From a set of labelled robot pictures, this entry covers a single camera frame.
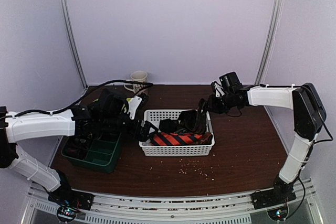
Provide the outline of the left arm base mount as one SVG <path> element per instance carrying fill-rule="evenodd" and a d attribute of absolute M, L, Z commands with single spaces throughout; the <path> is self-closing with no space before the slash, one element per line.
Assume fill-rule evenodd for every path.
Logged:
<path fill-rule="evenodd" d="M 56 217 L 63 223 L 74 221 L 83 210 L 90 210 L 94 195 L 80 191 L 73 191 L 70 198 L 62 198 L 52 192 L 47 192 L 48 200 L 56 203 Z"/>

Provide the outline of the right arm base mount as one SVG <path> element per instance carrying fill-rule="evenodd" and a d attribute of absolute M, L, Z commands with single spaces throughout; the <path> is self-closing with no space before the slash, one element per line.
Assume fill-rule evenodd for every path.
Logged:
<path fill-rule="evenodd" d="M 296 200 L 296 195 L 291 191 L 278 197 L 275 195 L 274 189 L 256 190 L 251 194 L 251 200 L 255 210 L 266 209 L 271 220 L 280 222 L 289 217 L 288 203 Z"/>

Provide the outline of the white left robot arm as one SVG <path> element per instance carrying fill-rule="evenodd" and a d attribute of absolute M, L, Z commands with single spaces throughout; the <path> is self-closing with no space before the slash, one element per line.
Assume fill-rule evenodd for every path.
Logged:
<path fill-rule="evenodd" d="M 130 133 L 139 142 L 150 138 L 157 128 L 135 119 L 145 95 L 127 98 L 125 94 L 103 89 L 100 97 L 88 105 L 75 102 L 58 111 L 29 110 L 8 112 L 1 107 L 1 168 L 13 169 L 45 188 L 53 200 L 71 205 L 75 192 L 66 175 L 33 158 L 18 145 L 21 140 L 50 136 L 77 137 L 91 142 L 101 137 Z"/>

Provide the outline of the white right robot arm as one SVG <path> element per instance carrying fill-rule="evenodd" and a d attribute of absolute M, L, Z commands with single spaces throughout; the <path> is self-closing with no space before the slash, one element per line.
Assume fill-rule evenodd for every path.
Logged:
<path fill-rule="evenodd" d="M 308 162 L 317 136 L 325 128 L 327 117 L 323 103 L 312 83 L 301 86 L 244 86 L 241 83 L 212 83 L 213 94 L 200 99 L 201 111 L 217 114 L 229 112 L 233 107 L 273 106 L 293 111 L 294 141 L 287 159 L 269 192 L 272 203 L 279 204 L 289 196 L 293 184 Z"/>

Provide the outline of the dark red patterned tie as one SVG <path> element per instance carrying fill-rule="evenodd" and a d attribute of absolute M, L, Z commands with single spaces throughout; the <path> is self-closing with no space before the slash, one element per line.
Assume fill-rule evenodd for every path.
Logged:
<path fill-rule="evenodd" d="M 196 115 L 196 124 L 193 130 L 185 131 L 184 133 L 191 133 L 191 134 L 199 134 L 204 135 L 203 139 L 200 141 L 199 144 L 208 145 L 212 142 L 213 135 L 212 133 L 206 130 L 207 127 L 207 111 L 198 111 L 198 107 L 195 110 L 197 112 Z"/>

